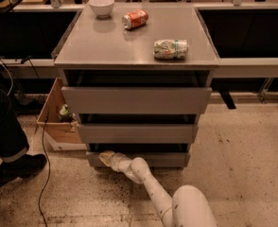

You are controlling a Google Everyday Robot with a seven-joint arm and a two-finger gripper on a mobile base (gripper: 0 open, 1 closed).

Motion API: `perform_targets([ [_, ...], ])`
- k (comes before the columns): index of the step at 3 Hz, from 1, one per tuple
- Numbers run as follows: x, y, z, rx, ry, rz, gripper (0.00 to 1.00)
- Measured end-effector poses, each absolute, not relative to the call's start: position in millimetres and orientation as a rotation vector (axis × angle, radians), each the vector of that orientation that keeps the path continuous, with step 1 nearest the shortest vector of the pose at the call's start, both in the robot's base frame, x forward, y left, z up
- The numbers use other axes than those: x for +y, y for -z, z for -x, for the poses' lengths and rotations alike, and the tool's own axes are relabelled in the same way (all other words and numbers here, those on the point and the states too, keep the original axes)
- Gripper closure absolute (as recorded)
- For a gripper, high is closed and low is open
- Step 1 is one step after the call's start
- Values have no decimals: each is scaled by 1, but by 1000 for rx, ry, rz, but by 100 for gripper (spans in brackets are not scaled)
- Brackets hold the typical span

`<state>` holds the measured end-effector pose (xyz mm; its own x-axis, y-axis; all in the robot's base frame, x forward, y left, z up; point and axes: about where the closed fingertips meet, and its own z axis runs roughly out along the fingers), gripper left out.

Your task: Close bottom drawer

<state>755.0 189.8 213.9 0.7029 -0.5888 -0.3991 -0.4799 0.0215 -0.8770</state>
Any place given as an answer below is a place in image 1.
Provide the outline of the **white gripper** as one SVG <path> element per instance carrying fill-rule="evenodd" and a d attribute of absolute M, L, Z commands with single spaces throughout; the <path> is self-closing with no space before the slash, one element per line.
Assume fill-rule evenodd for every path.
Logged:
<path fill-rule="evenodd" d="M 125 154 L 106 150 L 99 154 L 99 158 L 105 166 L 111 167 L 116 172 L 127 173 L 131 171 L 132 159 Z"/>

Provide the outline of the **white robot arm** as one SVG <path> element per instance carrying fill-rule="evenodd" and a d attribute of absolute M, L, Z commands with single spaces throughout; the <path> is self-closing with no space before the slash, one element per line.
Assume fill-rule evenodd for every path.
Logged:
<path fill-rule="evenodd" d="M 218 227 L 208 200 L 195 186 L 184 185 L 170 196 L 143 158 L 131 159 L 122 153 L 104 151 L 99 154 L 99 159 L 112 170 L 124 173 L 146 188 L 165 227 Z"/>

